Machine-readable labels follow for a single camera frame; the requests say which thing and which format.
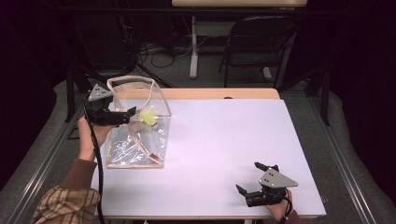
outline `wire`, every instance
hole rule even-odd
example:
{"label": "wire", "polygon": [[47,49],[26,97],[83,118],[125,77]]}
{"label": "wire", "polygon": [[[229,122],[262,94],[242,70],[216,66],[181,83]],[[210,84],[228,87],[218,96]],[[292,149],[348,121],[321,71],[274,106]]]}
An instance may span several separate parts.
{"label": "wire", "polygon": [[[85,102],[88,101],[88,97],[89,97],[89,94],[87,94]],[[87,108],[86,108],[86,104],[85,103],[83,104],[82,108],[83,108],[83,111],[84,111],[85,119],[88,121],[88,126],[90,126],[90,130],[91,130],[91,139],[92,139],[92,143],[93,143],[93,147],[94,147],[93,151],[95,152],[95,157],[96,157],[96,160],[98,162],[99,194],[101,196],[103,196],[104,175],[103,175],[103,164],[102,164],[102,156],[100,154],[100,147],[99,147],[98,141],[96,139],[95,131],[94,131],[93,126],[92,126],[92,124],[90,122],[90,119],[88,117]],[[103,197],[101,197],[101,200],[97,204],[97,210],[98,210],[98,216],[99,216],[100,223],[101,224],[105,224],[105,219],[103,217],[103,211],[102,211],[102,198]]]}

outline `transparent plastic bag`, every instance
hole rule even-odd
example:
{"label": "transparent plastic bag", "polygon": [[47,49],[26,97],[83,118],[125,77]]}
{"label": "transparent plastic bag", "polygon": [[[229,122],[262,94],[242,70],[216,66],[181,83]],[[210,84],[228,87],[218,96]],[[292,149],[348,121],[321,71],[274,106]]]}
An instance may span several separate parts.
{"label": "transparent plastic bag", "polygon": [[153,79],[137,76],[111,78],[107,86],[115,111],[136,106],[130,122],[114,128],[107,137],[107,167],[163,167],[172,114],[160,87]]}

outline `silver bracket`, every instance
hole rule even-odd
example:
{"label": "silver bracket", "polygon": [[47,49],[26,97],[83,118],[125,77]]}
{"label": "silver bracket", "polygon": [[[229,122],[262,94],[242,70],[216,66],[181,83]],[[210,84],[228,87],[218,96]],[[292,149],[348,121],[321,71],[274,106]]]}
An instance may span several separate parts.
{"label": "silver bracket", "polygon": [[100,100],[109,96],[112,96],[113,94],[111,91],[105,90],[104,88],[100,87],[98,84],[96,84],[90,94],[90,97],[88,98],[89,102]]}
{"label": "silver bracket", "polygon": [[260,184],[270,187],[272,189],[297,187],[298,183],[294,180],[282,175],[280,172],[269,168],[262,178],[259,180]]}

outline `person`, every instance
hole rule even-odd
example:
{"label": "person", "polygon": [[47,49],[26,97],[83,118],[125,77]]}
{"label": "person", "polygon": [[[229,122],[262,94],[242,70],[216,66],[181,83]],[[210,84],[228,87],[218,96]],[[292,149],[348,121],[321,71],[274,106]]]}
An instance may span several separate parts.
{"label": "person", "polygon": [[[114,126],[93,125],[98,145],[101,146],[107,134]],[[78,120],[79,153],[74,159],[69,172],[59,186],[56,186],[42,197],[31,224],[38,223],[93,223],[96,205],[101,196],[96,189],[91,189],[93,172],[96,168],[94,162],[94,146],[92,143],[91,129],[88,121],[81,117]],[[283,200],[279,204],[266,205],[276,221],[281,221],[288,206]],[[297,212],[291,210],[287,224],[303,223]]]}

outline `plaid shirt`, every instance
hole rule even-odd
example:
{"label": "plaid shirt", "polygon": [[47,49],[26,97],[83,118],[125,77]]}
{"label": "plaid shirt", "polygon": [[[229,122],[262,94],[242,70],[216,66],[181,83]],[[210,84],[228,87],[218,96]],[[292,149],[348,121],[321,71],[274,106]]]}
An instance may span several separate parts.
{"label": "plaid shirt", "polygon": [[95,189],[49,190],[41,199],[33,223],[92,223],[100,194]]}

